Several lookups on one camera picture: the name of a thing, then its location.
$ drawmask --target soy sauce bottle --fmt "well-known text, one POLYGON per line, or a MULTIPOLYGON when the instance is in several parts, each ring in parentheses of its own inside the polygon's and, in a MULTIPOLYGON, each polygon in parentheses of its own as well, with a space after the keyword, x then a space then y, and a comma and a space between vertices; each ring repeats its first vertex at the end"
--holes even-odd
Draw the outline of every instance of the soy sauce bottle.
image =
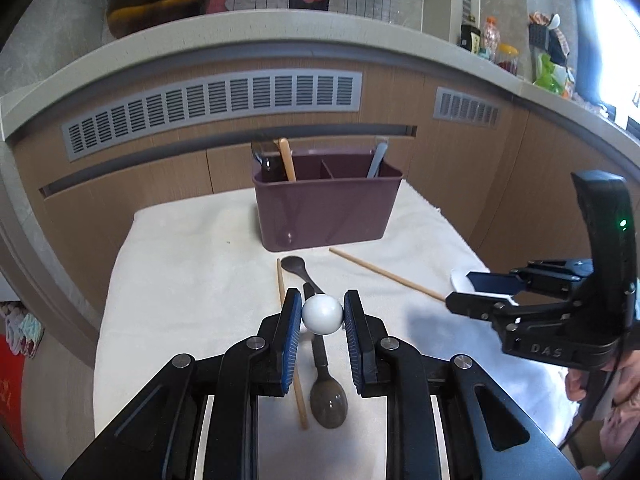
POLYGON ((476 17, 470 14, 460 27, 460 46, 473 54, 480 51, 481 32, 476 27, 476 17))

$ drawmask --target purple utensil holder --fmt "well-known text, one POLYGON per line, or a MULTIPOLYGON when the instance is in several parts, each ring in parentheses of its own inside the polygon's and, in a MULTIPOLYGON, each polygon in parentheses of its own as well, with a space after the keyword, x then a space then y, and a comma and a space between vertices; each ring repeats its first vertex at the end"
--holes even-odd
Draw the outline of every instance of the purple utensil holder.
POLYGON ((264 248, 271 252, 377 240, 385 233, 402 172, 372 153, 293 155, 296 182, 262 181, 254 161, 255 199, 264 248))

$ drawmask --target silver screw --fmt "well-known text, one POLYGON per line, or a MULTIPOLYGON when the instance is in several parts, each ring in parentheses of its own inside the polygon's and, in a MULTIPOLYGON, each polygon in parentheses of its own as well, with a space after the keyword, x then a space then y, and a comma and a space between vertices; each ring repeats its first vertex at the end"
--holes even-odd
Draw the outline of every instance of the silver screw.
POLYGON ((400 346, 400 343, 395 337, 383 337, 380 340, 380 346, 385 350, 395 350, 400 346))
POLYGON ((261 338, 259 335, 254 335, 246 340, 246 345, 251 350, 259 350, 260 348, 263 348, 265 344, 266 344, 266 341, 263 338, 261 338))
POLYGON ((453 362, 456 364, 458 368, 462 368, 463 370, 469 370, 474 364, 474 360, 468 355, 460 354, 456 355, 453 362))
POLYGON ((176 368, 184 368, 191 363, 191 356, 188 354, 178 354, 171 359, 171 364, 176 368))

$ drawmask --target white sphere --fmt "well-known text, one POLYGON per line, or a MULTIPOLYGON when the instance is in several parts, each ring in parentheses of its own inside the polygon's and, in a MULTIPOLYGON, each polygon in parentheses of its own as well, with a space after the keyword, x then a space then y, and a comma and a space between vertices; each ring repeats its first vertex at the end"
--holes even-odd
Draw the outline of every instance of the white sphere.
POLYGON ((316 294, 302 306, 302 321, 314 334, 332 334, 342 325, 342 305, 326 294, 316 294))

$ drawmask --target table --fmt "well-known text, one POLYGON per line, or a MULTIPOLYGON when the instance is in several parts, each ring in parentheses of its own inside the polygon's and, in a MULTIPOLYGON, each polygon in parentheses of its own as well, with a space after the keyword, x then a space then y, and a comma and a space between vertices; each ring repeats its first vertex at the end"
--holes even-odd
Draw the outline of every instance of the table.
MULTIPOLYGON (((440 212, 402 182, 381 240, 344 251, 443 295, 453 268, 486 270, 440 212)), ((94 373, 99 433, 175 354, 221 354, 256 333, 279 311, 276 257, 260 243, 253 189, 156 205, 136 213, 111 275, 94 373)), ((455 316, 441 302, 363 269, 327 248, 292 251, 311 277, 342 300, 356 288, 367 314, 421 353, 448 360, 471 355, 558 443, 576 405, 564 394, 564 370, 502 354, 486 322, 455 316)), ((302 280, 285 273, 286 287, 302 280)), ((353 386, 342 330, 325 337, 331 374, 349 402, 347 421, 326 430, 313 419, 308 393, 316 378, 310 339, 301 336, 298 369, 310 428, 302 431, 293 388, 258 400, 262 480, 382 479, 386 399, 361 399, 353 386)))

